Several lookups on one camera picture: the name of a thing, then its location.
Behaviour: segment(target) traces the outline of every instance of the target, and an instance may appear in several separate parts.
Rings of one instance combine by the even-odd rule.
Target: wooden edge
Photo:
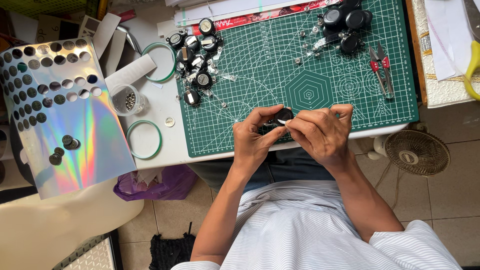
[[[420,84],[421,100],[424,105],[427,105],[427,87],[425,83],[425,72],[421,62],[422,52],[420,50],[419,35],[417,33],[417,25],[415,24],[415,15],[413,13],[412,0],[405,0],[407,4],[407,16],[410,24],[410,32],[412,34],[413,52],[415,54],[415,62],[417,63],[417,72]]]

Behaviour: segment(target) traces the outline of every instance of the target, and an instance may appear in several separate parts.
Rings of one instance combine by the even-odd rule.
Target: striped shirt
[[[422,221],[362,241],[335,181],[292,180],[245,193],[233,237],[221,266],[195,261],[172,270],[461,269]]]

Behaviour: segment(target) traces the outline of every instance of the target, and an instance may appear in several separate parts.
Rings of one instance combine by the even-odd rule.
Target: holographic sheet
[[[136,170],[90,39],[4,51],[0,83],[42,199]],[[77,149],[63,147],[67,134],[80,141]],[[65,154],[54,166],[49,156],[56,147]]]

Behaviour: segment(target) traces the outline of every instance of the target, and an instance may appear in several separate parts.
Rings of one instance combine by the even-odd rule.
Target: green rubber ring
[[[142,56],[144,56],[145,54],[147,54],[151,49],[153,48],[156,48],[156,47],[167,47],[170,49],[170,52],[172,53],[172,58],[173,58],[173,66],[172,66],[172,71],[170,71],[170,74],[168,74],[165,78],[163,79],[160,79],[160,80],[154,80],[152,78],[150,78],[149,76],[145,75],[145,78],[147,78],[149,81],[152,81],[152,82],[155,82],[155,83],[159,83],[159,82],[163,82],[165,80],[167,80],[168,78],[170,78],[170,76],[172,76],[172,74],[174,73],[175,71],[175,65],[177,64],[177,56],[175,55],[175,52],[173,51],[173,49],[165,44],[165,43],[162,43],[162,42],[155,42],[155,43],[152,43],[150,45],[148,45],[143,51],[142,51]]]
[[[160,137],[160,142],[158,142],[158,148],[156,149],[155,153],[153,153],[153,155],[149,156],[149,157],[142,157],[142,156],[139,156],[137,154],[135,154],[135,152],[133,151],[132,147],[130,146],[130,134],[132,133],[132,129],[140,124],[140,123],[149,123],[151,124],[152,126],[154,126],[156,128],[156,130],[158,131],[158,136]],[[149,159],[151,157],[153,157],[154,155],[158,154],[158,152],[160,151],[160,148],[162,147],[162,134],[160,133],[160,129],[157,127],[156,124],[148,121],[148,120],[140,120],[140,121],[137,121],[135,123],[133,123],[127,130],[127,144],[128,144],[128,147],[130,148],[130,152],[132,153],[132,155],[136,158],[139,158],[139,159]]]

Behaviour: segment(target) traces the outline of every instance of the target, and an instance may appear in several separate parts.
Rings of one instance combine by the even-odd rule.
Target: forearm
[[[353,154],[344,168],[330,173],[337,181],[350,220],[365,242],[369,242],[374,232],[404,230],[392,209],[363,175]]]
[[[235,165],[205,217],[193,246],[190,261],[209,260],[222,264],[232,244],[240,198],[250,179]]]

